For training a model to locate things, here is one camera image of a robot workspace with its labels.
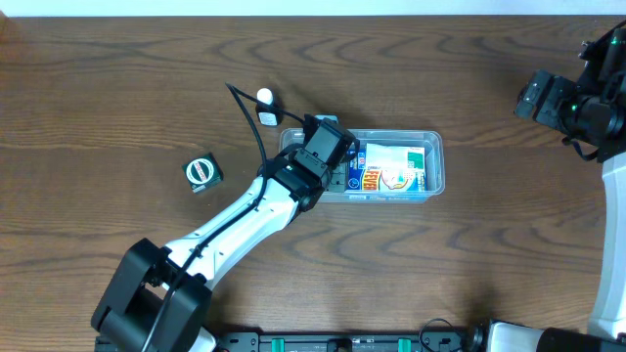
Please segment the blue Kool Fever box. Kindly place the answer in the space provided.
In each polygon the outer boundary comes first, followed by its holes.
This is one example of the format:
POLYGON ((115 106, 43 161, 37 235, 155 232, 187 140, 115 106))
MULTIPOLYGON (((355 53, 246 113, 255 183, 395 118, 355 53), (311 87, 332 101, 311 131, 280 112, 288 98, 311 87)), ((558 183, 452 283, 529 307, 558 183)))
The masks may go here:
POLYGON ((361 151, 348 163, 348 191, 378 191, 381 193, 424 192, 425 156, 408 152, 404 169, 379 169, 366 165, 366 152, 361 151))

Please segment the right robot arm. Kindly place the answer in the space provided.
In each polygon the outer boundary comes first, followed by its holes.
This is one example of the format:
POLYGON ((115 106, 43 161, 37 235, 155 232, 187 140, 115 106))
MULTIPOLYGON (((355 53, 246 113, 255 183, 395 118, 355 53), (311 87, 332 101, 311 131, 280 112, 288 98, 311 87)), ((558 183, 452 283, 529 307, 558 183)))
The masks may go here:
POLYGON ((483 351, 622 351, 625 348, 625 24, 579 57, 581 76, 571 81, 544 70, 521 89, 514 114, 562 134, 562 143, 603 167, 606 218, 601 279, 586 332, 531 329, 491 322, 473 339, 483 351))

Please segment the green Zam-Buk box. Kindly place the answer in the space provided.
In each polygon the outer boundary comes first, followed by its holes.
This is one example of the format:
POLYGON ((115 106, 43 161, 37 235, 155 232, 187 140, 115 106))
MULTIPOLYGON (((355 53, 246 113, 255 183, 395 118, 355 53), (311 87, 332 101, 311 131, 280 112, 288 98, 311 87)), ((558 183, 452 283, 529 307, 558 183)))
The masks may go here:
POLYGON ((182 170, 194 194, 202 193, 224 180, 224 174, 212 153, 185 163, 182 170))

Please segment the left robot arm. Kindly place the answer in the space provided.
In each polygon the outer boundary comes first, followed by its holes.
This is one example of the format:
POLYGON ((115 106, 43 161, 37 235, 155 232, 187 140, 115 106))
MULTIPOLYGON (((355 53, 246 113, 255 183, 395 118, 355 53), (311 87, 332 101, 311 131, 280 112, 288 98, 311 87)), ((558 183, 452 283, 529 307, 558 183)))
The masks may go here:
POLYGON ((212 351, 204 327, 219 281, 257 244, 313 208, 359 140, 335 121, 306 116, 304 141, 266 159, 234 203, 189 235, 123 255, 91 318, 120 351, 212 351))

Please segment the white green medicine box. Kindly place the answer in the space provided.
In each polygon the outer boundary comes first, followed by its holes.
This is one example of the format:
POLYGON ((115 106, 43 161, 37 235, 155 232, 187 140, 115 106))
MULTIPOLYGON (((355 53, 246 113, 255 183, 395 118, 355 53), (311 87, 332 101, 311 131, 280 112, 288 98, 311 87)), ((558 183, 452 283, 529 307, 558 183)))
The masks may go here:
POLYGON ((425 173, 425 149, 370 143, 366 146, 366 168, 425 173))

